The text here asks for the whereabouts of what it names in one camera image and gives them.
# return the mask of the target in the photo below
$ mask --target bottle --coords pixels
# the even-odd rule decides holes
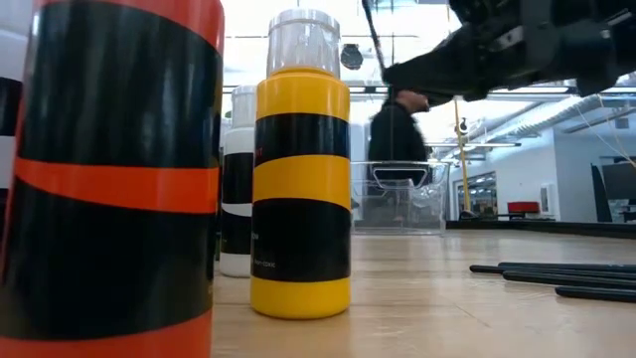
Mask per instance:
[[[249,277],[251,265],[251,186],[256,120],[256,86],[232,93],[232,129],[224,146],[222,274]]]
[[[267,79],[257,87],[251,306],[310,319],[350,303],[348,87],[338,22],[310,9],[269,24]]]
[[[36,4],[0,356],[208,358],[221,1]]]

